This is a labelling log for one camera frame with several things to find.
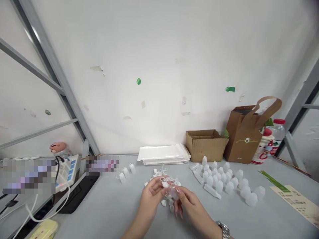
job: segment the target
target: stack of white paper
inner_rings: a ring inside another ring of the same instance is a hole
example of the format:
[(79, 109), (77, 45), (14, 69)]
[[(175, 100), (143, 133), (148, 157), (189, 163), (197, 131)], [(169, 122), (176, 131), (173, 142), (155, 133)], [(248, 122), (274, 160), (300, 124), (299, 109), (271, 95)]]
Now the stack of white paper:
[(137, 161), (143, 164), (184, 164), (187, 163), (191, 155), (183, 144), (140, 147)]

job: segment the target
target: metal shelf frame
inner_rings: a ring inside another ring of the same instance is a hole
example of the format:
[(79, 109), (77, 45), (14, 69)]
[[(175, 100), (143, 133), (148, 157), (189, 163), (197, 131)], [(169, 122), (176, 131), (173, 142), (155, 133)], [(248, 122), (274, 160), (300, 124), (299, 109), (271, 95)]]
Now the metal shelf frame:
[(0, 49), (20, 63), (23, 67), (56, 90), (60, 97), (70, 120), (59, 124), (38, 130), (36, 132), (18, 137), (7, 143), (0, 145), (0, 149), (10, 147), (25, 140), (45, 134), (52, 130), (61, 128), (68, 124), (73, 124), (84, 143), (83, 157), (86, 155), (100, 154), (99, 148), (93, 138), (93, 135), (85, 121), (85, 118), (80, 110), (80, 107), (75, 99), (75, 96), (70, 88), (66, 76), (61, 65), (53, 51), (48, 36), (40, 22), (40, 19), (34, 9), (31, 0), (10, 0), (17, 15), (19, 16), (25, 31), (28, 34), (47, 74), (42, 72), (34, 64), (28, 61), (23, 55), (0, 38)]
[(286, 137), (280, 144), (275, 156), (279, 157), (280, 153), (287, 146), (293, 164), (306, 171), (304, 163), (298, 153), (296, 144), (293, 141), (293, 133), (302, 122), (309, 109), (319, 110), (319, 105), (312, 104), (319, 93), (319, 59), (312, 68), (307, 80), (304, 82), (296, 100), (292, 104), (285, 120)]

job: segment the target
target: finger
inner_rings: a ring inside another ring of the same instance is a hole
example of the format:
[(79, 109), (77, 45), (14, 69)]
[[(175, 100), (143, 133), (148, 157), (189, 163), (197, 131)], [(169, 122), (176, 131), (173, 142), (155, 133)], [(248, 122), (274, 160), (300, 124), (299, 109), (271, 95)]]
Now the finger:
[(157, 182), (154, 186), (153, 186), (153, 190), (156, 191), (156, 189), (158, 188), (163, 188), (163, 184), (161, 181)]
[(194, 192), (191, 192), (190, 190), (188, 190), (187, 188), (182, 187), (182, 186), (180, 186), (178, 188), (185, 194), (186, 198), (188, 199), (188, 201), (191, 204), (195, 205), (198, 202), (200, 202), (198, 197), (196, 196), (196, 194)]
[(174, 213), (175, 213), (175, 217), (177, 218), (177, 213), (178, 213), (178, 202), (177, 201), (175, 201), (174, 203), (173, 203), (173, 205), (174, 205)]
[(162, 198), (170, 191), (171, 188), (163, 188), (161, 189), (154, 197), (157, 200), (157, 203), (159, 203)]
[(150, 189), (151, 190), (151, 193), (153, 196), (155, 196), (156, 194), (158, 194), (159, 191), (161, 191), (163, 188), (158, 188), (154, 191), (154, 189)]
[(178, 200), (178, 209), (179, 209), (179, 215), (183, 219), (183, 208), (182, 208), (182, 202)]
[(158, 176), (153, 178), (151, 181), (149, 181), (149, 183), (145, 186), (146, 190), (149, 190), (150, 188), (152, 188), (156, 183), (158, 183), (160, 181), (161, 178), (167, 178), (168, 175), (163, 175), (163, 176)]
[(182, 187), (176, 187), (176, 192), (179, 197), (179, 200), (185, 205), (185, 207), (191, 204), (191, 202), (185, 196), (184, 191), (182, 190)]

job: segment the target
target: bottle cap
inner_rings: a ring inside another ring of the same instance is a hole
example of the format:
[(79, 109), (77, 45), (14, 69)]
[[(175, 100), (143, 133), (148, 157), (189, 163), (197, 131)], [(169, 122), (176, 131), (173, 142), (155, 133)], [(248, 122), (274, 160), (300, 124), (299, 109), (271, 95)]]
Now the bottle cap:
[(277, 123), (277, 124), (285, 124), (286, 123), (286, 121), (284, 119), (274, 119), (273, 122)]
[(265, 128), (263, 136), (270, 136), (272, 134), (272, 131), (270, 129)]

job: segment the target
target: wristwatch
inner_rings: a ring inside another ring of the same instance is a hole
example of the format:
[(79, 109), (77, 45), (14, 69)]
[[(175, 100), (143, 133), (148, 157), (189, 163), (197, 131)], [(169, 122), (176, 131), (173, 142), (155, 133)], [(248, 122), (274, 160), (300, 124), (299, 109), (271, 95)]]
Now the wristwatch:
[(228, 227), (222, 223), (221, 221), (216, 221), (217, 225), (220, 226), (220, 228), (223, 231), (223, 239), (230, 239), (230, 232)]

